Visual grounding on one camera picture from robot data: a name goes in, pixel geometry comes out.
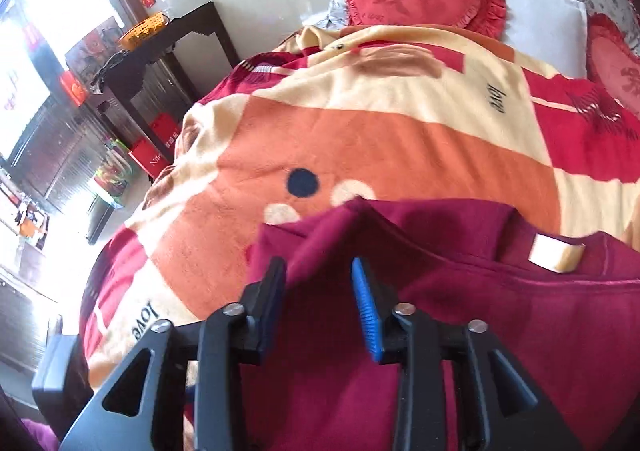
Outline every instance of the black dot on blanket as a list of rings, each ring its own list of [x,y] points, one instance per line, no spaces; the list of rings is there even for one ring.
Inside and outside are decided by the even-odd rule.
[[[295,168],[289,173],[287,191],[298,198],[307,198],[318,192],[318,177],[308,169]]]

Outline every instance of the clothing tag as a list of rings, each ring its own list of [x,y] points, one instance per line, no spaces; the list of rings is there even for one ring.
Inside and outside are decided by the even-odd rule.
[[[529,261],[553,272],[573,272],[580,263],[584,245],[571,245],[556,238],[536,235]]]

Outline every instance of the silver screw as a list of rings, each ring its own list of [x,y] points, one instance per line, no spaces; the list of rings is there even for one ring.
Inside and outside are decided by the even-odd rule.
[[[244,305],[241,303],[229,303],[222,309],[225,316],[239,316],[244,313]]]
[[[410,316],[415,312],[415,305],[411,303],[398,303],[394,308],[394,312],[401,316]]]
[[[161,334],[163,332],[166,332],[169,328],[171,328],[171,326],[172,322],[169,319],[159,319],[151,325],[151,329],[154,332]]]
[[[475,334],[484,334],[489,325],[481,319],[474,319],[468,325],[469,331]]]

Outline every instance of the yellow plastic basket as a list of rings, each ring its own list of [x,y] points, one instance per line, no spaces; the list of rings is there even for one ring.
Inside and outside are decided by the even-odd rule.
[[[162,12],[154,14],[151,17],[146,18],[143,22],[138,23],[129,30],[124,36],[120,38],[120,46],[125,50],[134,50],[145,39],[149,39],[154,34],[157,34],[169,23],[169,18]]]

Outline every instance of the patterned blanket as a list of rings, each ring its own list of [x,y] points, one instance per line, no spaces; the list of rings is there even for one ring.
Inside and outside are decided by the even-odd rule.
[[[90,382],[155,319],[194,322],[236,300],[262,222],[355,195],[482,198],[547,233],[622,237],[639,138],[593,83],[478,34],[305,28],[194,105],[175,164],[100,254],[81,332]]]

